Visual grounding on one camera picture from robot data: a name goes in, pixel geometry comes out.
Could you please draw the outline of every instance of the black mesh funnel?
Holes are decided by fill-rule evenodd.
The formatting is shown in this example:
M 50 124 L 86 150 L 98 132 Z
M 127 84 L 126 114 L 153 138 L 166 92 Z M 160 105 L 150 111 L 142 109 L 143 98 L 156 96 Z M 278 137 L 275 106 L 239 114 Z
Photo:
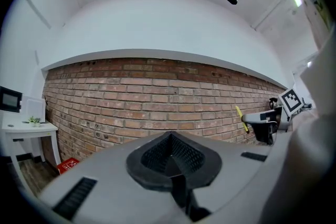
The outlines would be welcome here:
M 133 151 L 127 171 L 150 190 L 172 191 L 173 179 L 183 175 L 187 190 L 208 186 L 222 167 L 221 157 L 177 132 L 166 132 Z

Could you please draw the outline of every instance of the white table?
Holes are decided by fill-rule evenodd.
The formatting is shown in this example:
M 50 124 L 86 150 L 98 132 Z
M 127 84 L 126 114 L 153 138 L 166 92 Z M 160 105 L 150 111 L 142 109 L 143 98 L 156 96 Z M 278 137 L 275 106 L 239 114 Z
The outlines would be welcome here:
M 19 163 L 17 161 L 15 152 L 14 152 L 14 142 L 13 139 L 27 139 L 27 138 L 37 138 L 50 136 L 51 143 L 53 145 L 54 157 L 56 164 L 60 164 L 61 160 L 58 153 L 56 131 L 58 128 L 52 125 L 50 122 L 41 123 L 40 127 L 32 127 L 29 123 L 23 123 L 20 118 L 17 117 L 4 117 L 2 122 L 2 134 L 6 136 L 6 146 L 10 153 L 15 171 L 22 182 L 23 186 L 27 191 L 32 192 L 29 188 L 23 174 L 20 170 Z M 39 139 L 39 148 L 41 152 L 41 159 L 45 162 L 41 140 Z

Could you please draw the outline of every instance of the wooden floor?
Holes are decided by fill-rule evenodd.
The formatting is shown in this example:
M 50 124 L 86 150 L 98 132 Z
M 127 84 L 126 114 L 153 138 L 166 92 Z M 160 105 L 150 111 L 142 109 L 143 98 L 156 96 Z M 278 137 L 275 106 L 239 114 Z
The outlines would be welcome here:
M 28 159 L 19 162 L 19 165 L 28 186 L 35 196 L 38 196 L 44 187 L 58 176 L 47 163 L 34 163 L 32 159 Z M 22 186 L 13 165 L 8 164 L 8 168 L 17 185 Z

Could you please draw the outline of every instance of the black vent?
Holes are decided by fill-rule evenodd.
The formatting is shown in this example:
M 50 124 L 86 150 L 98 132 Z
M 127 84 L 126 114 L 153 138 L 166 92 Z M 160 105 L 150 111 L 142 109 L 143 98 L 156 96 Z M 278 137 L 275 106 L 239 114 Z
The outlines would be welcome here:
M 54 211 L 62 217 L 71 220 L 96 183 L 97 181 L 94 179 L 83 177 L 62 201 L 55 206 Z

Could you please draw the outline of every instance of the yellow handle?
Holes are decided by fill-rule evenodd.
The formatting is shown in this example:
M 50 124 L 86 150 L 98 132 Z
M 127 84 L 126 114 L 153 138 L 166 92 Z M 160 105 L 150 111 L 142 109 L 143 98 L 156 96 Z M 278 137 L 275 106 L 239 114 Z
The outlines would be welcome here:
M 236 110 L 238 111 L 238 114 L 239 114 L 239 116 L 240 116 L 240 119 L 242 119 L 243 114 L 241 113 L 241 111 L 240 111 L 240 109 L 239 109 L 238 106 L 236 106 Z M 245 122 L 243 122 L 243 121 L 242 121 L 242 123 L 243 123 L 243 126 L 244 126 L 244 128 L 245 128 L 246 133 L 249 134 L 250 131 L 249 131 L 247 125 L 246 125 Z

